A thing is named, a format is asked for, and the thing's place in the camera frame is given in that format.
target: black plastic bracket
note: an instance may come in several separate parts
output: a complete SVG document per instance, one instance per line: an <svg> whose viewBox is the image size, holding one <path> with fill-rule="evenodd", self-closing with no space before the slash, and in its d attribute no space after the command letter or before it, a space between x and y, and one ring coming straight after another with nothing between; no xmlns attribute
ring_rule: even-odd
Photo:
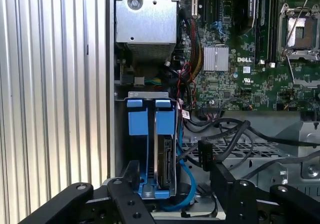
<svg viewBox="0 0 320 224"><path fill-rule="evenodd" d="M75 183L64 189L20 224L72 223L77 220L78 209L89 200L94 188L89 183Z"/></svg>
<svg viewBox="0 0 320 224"><path fill-rule="evenodd" d="M107 188L111 199L116 204L121 223L155 224L141 197L137 193L133 193L129 183L125 179L112 179L108 182Z"/></svg>

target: chip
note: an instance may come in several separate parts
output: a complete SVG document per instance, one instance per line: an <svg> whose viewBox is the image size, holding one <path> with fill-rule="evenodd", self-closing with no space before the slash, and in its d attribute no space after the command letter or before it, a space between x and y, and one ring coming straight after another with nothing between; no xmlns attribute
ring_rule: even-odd
<svg viewBox="0 0 320 224"><path fill-rule="evenodd" d="M261 102L261 97L260 96L255 96L254 97L255 103L260 103Z"/></svg>
<svg viewBox="0 0 320 224"><path fill-rule="evenodd" d="M223 94L223 98L230 98L230 92L229 91L225 91Z"/></svg>

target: black connector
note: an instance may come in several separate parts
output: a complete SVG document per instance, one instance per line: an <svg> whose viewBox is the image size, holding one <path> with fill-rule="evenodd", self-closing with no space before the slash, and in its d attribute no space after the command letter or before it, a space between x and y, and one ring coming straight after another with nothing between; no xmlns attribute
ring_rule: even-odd
<svg viewBox="0 0 320 224"><path fill-rule="evenodd" d="M211 171L211 166L214 162L212 144L199 141L198 142L199 164L205 172Z"/></svg>

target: ribbed metal panel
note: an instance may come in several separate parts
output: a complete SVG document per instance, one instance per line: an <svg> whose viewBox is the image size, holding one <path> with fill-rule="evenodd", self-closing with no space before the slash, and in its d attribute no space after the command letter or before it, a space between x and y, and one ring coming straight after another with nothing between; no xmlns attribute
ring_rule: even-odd
<svg viewBox="0 0 320 224"><path fill-rule="evenodd" d="M106 0L0 0L0 223L107 178Z"/></svg>

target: wire bundle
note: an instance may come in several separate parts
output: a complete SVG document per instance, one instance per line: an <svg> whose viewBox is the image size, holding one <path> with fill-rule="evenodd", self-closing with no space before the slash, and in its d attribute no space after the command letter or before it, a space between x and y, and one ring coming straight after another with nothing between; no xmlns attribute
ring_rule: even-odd
<svg viewBox="0 0 320 224"><path fill-rule="evenodd" d="M191 41L191 77L188 81L192 82L200 73L204 63L204 51L199 36L196 20L184 8L180 9L179 16L186 24L186 32Z"/></svg>

